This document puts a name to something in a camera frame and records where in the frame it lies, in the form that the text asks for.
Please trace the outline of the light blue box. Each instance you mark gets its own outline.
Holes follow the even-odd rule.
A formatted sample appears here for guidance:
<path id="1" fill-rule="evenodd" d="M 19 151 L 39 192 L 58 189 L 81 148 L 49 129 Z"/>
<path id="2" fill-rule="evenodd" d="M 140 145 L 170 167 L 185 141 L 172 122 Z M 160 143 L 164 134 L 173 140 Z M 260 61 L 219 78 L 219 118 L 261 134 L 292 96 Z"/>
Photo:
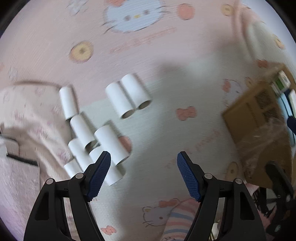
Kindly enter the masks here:
<path id="1" fill-rule="evenodd" d="M 293 112 L 284 93 L 277 97 L 277 102 L 284 121 L 287 121 L 290 116 L 293 116 Z"/>

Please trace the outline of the brown cardboard box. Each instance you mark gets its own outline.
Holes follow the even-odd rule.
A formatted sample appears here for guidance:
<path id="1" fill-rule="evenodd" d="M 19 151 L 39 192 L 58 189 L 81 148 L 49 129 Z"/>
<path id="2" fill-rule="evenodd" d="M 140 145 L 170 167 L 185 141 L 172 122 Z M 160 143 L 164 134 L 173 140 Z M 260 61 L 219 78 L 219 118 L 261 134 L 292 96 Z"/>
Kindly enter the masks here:
<path id="1" fill-rule="evenodd" d="M 277 162 L 295 184 L 295 136 L 287 127 L 278 96 L 271 87 L 274 76 L 283 70 L 292 87 L 295 79 L 283 63 L 272 63 L 255 83 L 222 113 L 237 147 L 243 174 L 248 183 L 271 188 L 265 165 Z"/>

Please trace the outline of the striped pastel cloth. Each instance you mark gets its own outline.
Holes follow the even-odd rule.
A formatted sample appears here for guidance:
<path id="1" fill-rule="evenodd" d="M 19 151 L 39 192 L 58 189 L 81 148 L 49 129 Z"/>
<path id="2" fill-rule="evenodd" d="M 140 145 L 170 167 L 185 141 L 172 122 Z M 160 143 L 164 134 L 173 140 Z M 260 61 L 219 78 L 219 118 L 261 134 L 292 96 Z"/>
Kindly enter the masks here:
<path id="1" fill-rule="evenodd" d="M 160 240 L 185 240 L 199 206 L 199 202 L 194 199 L 178 204 L 171 211 Z"/>

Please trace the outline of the pink cartoon cat play mat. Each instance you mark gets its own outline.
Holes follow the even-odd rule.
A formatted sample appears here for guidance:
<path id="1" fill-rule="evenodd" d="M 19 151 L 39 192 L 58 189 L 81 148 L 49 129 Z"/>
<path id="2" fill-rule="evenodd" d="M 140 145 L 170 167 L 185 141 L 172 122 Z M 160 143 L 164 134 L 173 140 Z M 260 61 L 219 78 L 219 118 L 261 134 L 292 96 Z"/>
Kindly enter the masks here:
<path id="1" fill-rule="evenodd" d="M 239 158 L 222 112 L 272 63 L 295 73 L 295 50 L 247 1 L 30 1 L 1 36 L 1 90 L 70 86 L 93 135 L 109 125 L 128 151 L 123 178 L 90 203 L 105 240 L 161 239 L 171 211 L 191 199 L 178 152 L 225 178 Z M 151 96 L 146 108 L 122 87 L 127 74 Z M 106 95 L 113 82 L 133 105 L 128 118 Z M 17 240 L 45 183 L 36 162 L 1 158 L 1 218 Z"/>

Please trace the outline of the pink floral cloth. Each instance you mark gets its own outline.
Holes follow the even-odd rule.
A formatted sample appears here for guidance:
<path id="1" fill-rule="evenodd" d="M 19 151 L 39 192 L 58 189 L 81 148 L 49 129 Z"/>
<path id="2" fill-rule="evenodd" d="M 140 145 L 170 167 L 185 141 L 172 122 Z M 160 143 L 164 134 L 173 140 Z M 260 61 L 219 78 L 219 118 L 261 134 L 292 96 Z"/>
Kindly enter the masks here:
<path id="1" fill-rule="evenodd" d="M 60 102 L 60 86 L 25 81 L 1 90 L 1 129 L 15 138 L 20 156 L 38 161 L 41 182 L 68 179 L 72 138 Z"/>

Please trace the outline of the white paper roll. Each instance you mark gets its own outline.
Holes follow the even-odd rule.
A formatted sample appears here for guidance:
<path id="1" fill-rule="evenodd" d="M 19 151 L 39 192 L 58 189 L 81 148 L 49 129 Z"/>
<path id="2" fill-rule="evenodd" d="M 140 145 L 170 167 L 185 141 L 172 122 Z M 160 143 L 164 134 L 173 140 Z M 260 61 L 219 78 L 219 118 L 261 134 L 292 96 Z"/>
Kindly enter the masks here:
<path id="1" fill-rule="evenodd" d="M 89 156 L 92 159 L 93 162 L 96 162 L 99 156 L 102 154 L 103 149 L 101 146 L 94 148 L 90 153 Z M 119 169 L 116 165 L 111 162 L 111 166 L 108 170 L 108 173 L 105 178 L 105 182 L 108 186 L 111 186 L 121 180 L 123 178 L 123 175 L 120 173 Z"/>
<path id="2" fill-rule="evenodd" d="M 84 172 L 88 168 L 88 166 L 93 163 L 92 159 L 89 157 L 88 153 L 83 148 L 78 138 L 72 139 L 68 143 L 68 147 L 72 155 L 77 160 L 82 171 Z"/>
<path id="3" fill-rule="evenodd" d="M 151 96 L 134 74 L 125 75 L 120 83 L 136 109 L 144 109 L 151 104 Z"/>
<path id="4" fill-rule="evenodd" d="M 134 113 L 133 105 L 118 82 L 109 84 L 105 92 L 121 119 L 128 118 Z"/>
<path id="5" fill-rule="evenodd" d="M 78 173 L 83 172 L 76 159 L 72 159 L 70 162 L 64 165 L 64 170 L 70 178 L 74 177 Z"/>
<path id="6" fill-rule="evenodd" d="M 102 148 L 111 154 L 111 160 L 114 165 L 117 166 L 130 156 L 109 125 L 102 126 L 96 130 L 94 136 Z"/>
<path id="7" fill-rule="evenodd" d="M 64 86 L 59 90 L 60 101 L 65 120 L 78 114 L 78 108 L 72 87 Z"/>
<path id="8" fill-rule="evenodd" d="M 71 118 L 70 126 L 84 149 L 89 150 L 96 144 L 95 137 L 81 114 Z"/>

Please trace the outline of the white flat box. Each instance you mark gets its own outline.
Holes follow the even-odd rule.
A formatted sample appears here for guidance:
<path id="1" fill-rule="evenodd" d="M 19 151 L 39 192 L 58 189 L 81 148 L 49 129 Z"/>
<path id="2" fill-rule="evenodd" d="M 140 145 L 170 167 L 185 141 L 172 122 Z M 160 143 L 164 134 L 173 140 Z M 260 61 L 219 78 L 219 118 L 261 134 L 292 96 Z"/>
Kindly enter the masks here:
<path id="1" fill-rule="evenodd" d="M 296 93 L 294 89 L 290 91 L 288 98 L 292 108 L 293 116 L 296 118 Z"/>

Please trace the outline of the white green carton upper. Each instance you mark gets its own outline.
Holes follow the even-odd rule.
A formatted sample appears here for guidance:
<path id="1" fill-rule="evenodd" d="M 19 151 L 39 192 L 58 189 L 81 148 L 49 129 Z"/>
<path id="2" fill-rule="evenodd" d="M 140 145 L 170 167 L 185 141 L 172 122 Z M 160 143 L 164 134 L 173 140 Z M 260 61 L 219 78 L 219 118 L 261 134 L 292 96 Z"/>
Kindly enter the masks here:
<path id="1" fill-rule="evenodd" d="M 291 82 L 283 70 L 279 71 L 271 82 L 278 93 L 283 93 L 290 88 Z"/>

